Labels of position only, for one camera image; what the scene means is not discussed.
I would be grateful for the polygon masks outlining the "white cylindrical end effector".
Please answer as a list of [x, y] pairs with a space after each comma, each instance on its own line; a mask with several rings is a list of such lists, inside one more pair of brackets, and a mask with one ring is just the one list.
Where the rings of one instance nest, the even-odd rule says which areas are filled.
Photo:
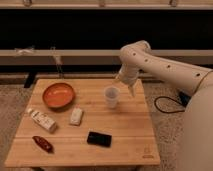
[[138, 70], [135, 68], [121, 68], [115, 77], [116, 82], [122, 82], [128, 86], [128, 90], [132, 96], [135, 96], [134, 84], [138, 78]]

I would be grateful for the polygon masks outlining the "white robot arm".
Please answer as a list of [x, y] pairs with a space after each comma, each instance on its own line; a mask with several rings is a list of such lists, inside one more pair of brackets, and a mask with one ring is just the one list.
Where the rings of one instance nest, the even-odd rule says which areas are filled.
[[116, 80], [134, 95], [133, 85], [142, 69], [190, 96], [183, 115], [176, 171], [213, 171], [213, 70], [153, 56], [149, 50], [144, 40], [123, 46]]

